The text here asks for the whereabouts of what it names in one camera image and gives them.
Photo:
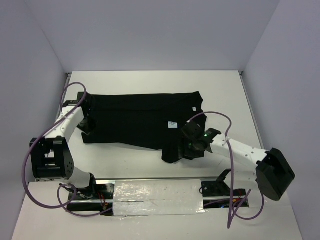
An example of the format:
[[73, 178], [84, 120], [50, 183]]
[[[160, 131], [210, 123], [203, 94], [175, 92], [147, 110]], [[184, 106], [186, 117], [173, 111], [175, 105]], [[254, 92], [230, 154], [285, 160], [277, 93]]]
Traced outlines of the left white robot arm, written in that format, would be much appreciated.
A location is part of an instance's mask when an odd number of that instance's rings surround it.
[[56, 126], [38, 142], [35, 138], [30, 141], [34, 146], [30, 153], [33, 176], [38, 180], [72, 184], [86, 199], [93, 199], [98, 194], [96, 179], [92, 173], [75, 167], [69, 141], [76, 129], [87, 136], [94, 131], [97, 125], [91, 116], [94, 105], [93, 95], [80, 92], [76, 100], [67, 100], [62, 105]]

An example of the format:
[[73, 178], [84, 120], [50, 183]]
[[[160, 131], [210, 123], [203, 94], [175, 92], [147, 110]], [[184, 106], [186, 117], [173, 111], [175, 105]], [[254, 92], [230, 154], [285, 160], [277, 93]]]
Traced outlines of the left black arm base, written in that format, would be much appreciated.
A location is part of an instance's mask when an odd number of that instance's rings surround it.
[[114, 184], [95, 183], [93, 188], [78, 188], [75, 198], [66, 209], [74, 213], [100, 212], [101, 215], [113, 215]]

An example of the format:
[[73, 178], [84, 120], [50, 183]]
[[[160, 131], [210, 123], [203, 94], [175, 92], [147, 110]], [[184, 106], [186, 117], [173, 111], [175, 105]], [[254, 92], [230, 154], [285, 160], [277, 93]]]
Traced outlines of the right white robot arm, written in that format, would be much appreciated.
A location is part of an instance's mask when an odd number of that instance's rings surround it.
[[255, 168], [258, 189], [270, 200], [279, 201], [296, 177], [279, 149], [255, 148], [231, 139], [214, 128], [204, 131], [194, 121], [187, 122], [181, 131], [185, 140], [185, 158], [198, 158], [204, 152], [233, 156], [235, 162]]

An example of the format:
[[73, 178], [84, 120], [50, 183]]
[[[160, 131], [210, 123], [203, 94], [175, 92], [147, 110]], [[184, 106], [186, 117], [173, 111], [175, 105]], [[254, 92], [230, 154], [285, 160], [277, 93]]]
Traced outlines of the black t-shirt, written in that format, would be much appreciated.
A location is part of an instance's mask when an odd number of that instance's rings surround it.
[[[84, 144], [121, 143], [151, 150], [161, 150], [161, 159], [169, 164], [178, 162], [178, 145], [182, 140], [182, 127], [189, 119], [203, 129], [201, 94], [160, 93], [132, 95], [94, 95], [93, 110], [97, 121], [90, 135], [82, 134]], [[178, 123], [169, 129], [168, 121]]]

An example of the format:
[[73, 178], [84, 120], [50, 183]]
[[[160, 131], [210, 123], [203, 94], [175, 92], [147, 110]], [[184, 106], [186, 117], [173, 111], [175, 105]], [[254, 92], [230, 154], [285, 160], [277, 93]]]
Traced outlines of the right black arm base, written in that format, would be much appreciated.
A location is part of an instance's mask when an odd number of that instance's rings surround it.
[[204, 209], [227, 209], [230, 207], [230, 187], [225, 183], [231, 169], [224, 170], [216, 180], [201, 182], [199, 193], [203, 197]]

